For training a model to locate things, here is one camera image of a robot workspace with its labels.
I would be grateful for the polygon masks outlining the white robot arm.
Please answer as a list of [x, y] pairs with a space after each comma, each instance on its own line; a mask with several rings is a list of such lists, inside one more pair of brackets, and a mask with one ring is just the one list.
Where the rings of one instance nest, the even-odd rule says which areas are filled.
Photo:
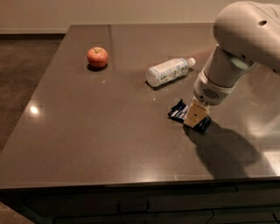
[[213, 24], [217, 46], [194, 82], [184, 124], [195, 127], [257, 65], [280, 72], [280, 7], [250, 1], [231, 3]]

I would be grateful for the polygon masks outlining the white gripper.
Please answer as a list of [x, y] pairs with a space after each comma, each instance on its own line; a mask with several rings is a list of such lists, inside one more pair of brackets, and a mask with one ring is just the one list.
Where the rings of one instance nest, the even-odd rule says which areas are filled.
[[222, 73], [201, 71], [194, 82], [194, 96], [184, 124], [193, 128], [209, 114], [210, 106], [221, 104], [235, 89], [235, 84]]

